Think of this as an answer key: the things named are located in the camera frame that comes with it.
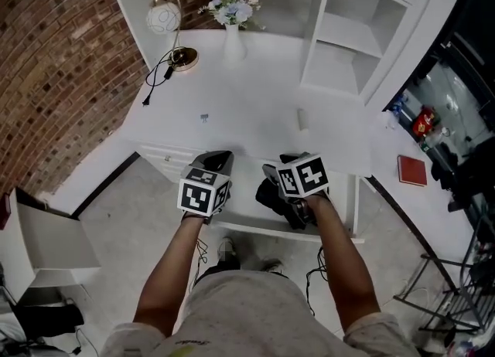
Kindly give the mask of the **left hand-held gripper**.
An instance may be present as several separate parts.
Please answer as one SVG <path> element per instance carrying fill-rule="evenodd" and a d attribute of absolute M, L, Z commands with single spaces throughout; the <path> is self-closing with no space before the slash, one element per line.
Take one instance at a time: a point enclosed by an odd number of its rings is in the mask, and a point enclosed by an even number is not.
<path fill-rule="evenodd" d="M 210 151 L 195 157 L 179 180 L 177 208 L 209 224 L 230 198 L 232 151 Z"/>

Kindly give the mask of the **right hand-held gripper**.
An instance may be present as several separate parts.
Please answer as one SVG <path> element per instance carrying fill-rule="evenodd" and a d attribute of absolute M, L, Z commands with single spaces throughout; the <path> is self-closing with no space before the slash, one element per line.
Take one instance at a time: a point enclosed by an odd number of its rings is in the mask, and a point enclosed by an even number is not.
<path fill-rule="evenodd" d="M 305 198 L 328 189 L 329 179 L 321 155 L 282 154 L 280 160 L 277 165 L 264 164 L 262 170 L 282 198 Z"/>

